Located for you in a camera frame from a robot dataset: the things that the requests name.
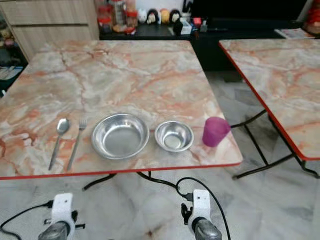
large metal bowl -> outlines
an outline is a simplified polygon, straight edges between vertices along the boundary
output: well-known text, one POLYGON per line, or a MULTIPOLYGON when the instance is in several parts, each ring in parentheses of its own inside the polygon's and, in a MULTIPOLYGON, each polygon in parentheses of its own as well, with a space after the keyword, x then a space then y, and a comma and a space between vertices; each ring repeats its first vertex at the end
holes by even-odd
POLYGON ((107 159, 127 159, 147 144, 149 129, 144 121, 128 113, 118 113, 101 120, 92 132, 92 145, 107 159))
POLYGON ((160 147, 174 153, 187 150, 194 141, 192 129, 179 121, 161 123, 155 129, 154 137, 160 147))

stainless steel bowl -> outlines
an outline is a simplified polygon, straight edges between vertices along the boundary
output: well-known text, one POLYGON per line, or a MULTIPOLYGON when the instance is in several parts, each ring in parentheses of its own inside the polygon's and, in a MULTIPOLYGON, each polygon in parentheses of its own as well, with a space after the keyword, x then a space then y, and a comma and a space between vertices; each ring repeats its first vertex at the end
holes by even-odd
POLYGON ((147 144, 149 129, 144 121, 128 113, 101 120, 92 132, 92 145, 107 159, 126 159, 138 154, 147 144))
POLYGON ((166 121, 156 127, 154 131, 156 142, 169 152, 187 150, 194 141, 192 129, 179 121, 166 121))

cup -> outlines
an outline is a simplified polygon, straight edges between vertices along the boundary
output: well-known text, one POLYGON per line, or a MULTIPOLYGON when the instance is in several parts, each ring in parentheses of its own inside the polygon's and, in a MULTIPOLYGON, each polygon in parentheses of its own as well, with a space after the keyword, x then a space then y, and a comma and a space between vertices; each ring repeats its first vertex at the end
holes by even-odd
POLYGON ((204 124, 202 141, 208 147, 216 147, 230 132, 229 123, 217 116, 209 117, 204 124))

fork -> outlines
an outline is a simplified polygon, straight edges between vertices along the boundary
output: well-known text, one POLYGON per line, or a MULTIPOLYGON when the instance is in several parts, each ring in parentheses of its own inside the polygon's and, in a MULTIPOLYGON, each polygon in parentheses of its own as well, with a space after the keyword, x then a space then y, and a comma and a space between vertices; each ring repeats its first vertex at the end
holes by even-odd
POLYGON ((71 169, 72 162, 74 161, 74 158, 75 158, 75 155, 76 155, 76 151, 77 151, 77 147, 78 147, 78 143, 79 143, 81 132, 83 130, 85 130, 86 127, 87 127, 87 120, 85 118, 81 118, 80 121, 79 121, 79 133, 78 133, 78 136, 76 137, 75 145, 74 145, 71 157, 69 159, 68 167, 66 169, 67 171, 69 171, 71 169))

marble tabletop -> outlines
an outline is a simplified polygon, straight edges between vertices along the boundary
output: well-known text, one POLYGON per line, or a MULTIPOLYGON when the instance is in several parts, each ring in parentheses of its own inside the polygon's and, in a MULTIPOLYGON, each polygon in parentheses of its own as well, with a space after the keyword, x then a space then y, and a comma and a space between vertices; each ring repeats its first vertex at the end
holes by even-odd
POLYGON ((243 157, 231 132, 217 147, 202 143, 211 116, 224 118, 188 41, 47 44, 0 100, 0 179, 240 164, 243 157), (146 147, 130 159, 103 159, 91 145, 94 126, 114 113, 134 114, 150 129, 146 147), (87 128, 67 171, 82 117, 87 128), (68 118, 71 127, 49 171, 60 118, 68 118), (157 145, 154 130, 169 120, 192 128, 190 149, 169 153, 157 145))
POLYGON ((320 40, 219 44, 295 153, 303 160, 320 160, 320 40))

